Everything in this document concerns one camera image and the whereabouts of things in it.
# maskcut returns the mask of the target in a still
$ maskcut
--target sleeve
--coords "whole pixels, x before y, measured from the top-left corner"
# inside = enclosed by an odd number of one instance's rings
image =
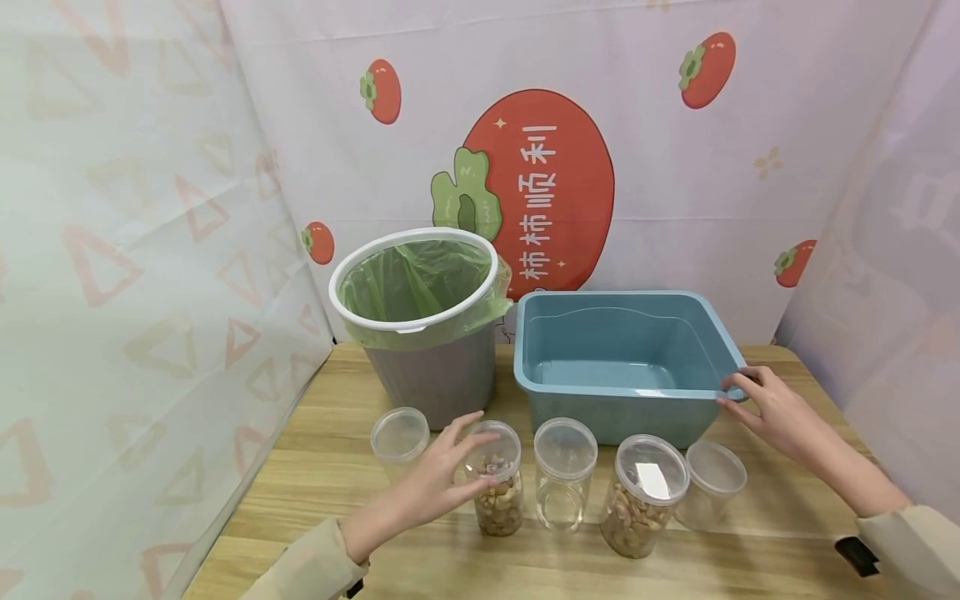
[[[960,527],[926,506],[859,518],[860,537],[879,558],[896,598],[960,598]]]
[[[347,556],[340,524],[330,519],[290,544],[241,600],[335,600],[369,568]]]

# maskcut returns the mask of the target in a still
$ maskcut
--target lid on table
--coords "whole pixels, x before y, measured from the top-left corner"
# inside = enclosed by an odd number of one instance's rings
[[[720,444],[701,440],[686,451],[690,477],[701,488],[727,495],[747,485],[747,469],[728,449]]]
[[[500,437],[470,452],[464,461],[464,470],[471,479],[491,475],[497,483],[503,483],[520,468],[520,437],[513,427],[499,420],[481,420],[469,433],[485,432]]]
[[[406,463],[420,456],[430,442],[426,417],[416,408],[402,406],[385,413],[373,424],[370,445],[383,461]]]
[[[590,475],[597,464],[597,441],[583,423],[557,417],[537,429],[534,456],[551,477],[578,481]]]
[[[616,476],[640,500],[657,506],[680,501],[690,471],[677,448],[656,436],[631,436],[616,450]]]

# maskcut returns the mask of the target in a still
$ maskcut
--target green plastic bag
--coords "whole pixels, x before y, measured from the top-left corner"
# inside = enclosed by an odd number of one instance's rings
[[[483,286],[491,257],[459,240],[418,240],[381,250],[343,275],[337,298],[354,315],[382,323],[403,323],[439,315]],[[347,332],[366,348],[417,350],[447,344],[503,317],[510,266],[498,258],[493,285],[463,312],[423,331],[398,333],[345,321]]]

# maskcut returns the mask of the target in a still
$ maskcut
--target trash can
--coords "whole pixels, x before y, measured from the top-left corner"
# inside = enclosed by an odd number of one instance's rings
[[[374,240],[341,262],[328,292],[394,406],[430,429],[493,394],[493,322],[510,309],[510,267],[486,239],[420,228]]]

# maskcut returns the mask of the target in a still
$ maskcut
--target cartoon persimmon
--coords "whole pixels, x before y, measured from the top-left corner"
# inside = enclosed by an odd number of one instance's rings
[[[513,270],[516,300],[537,288],[576,290],[593,273],[613,216],[613,165],[582,108],[524,89],[483,113],[430,192],[434,225],[493,242]]]
[[[310,258],[318,265],[325,265],[333,260],[333,233],[320,221],[314,221],[303,228],[300,240],[310,253]]]
[[[736,43],[727,32],[717,32],[686,53],[680,65],[680,97],[690,108],[713,102],[727,84],[736,62]]]
[[[400,115],[400,77],[384,59],[374,60],[360,78],[360,96],[373,118],[391,125]]]
[[[800,276],[806,269],[806,263],[809,262],[816,246],[817,240],[806,240],[786,252],[781,252],[777,261],[774,262],[774,266],[777,267],[774,271],[777,275],[777,283],[783,287],[797,287]]]

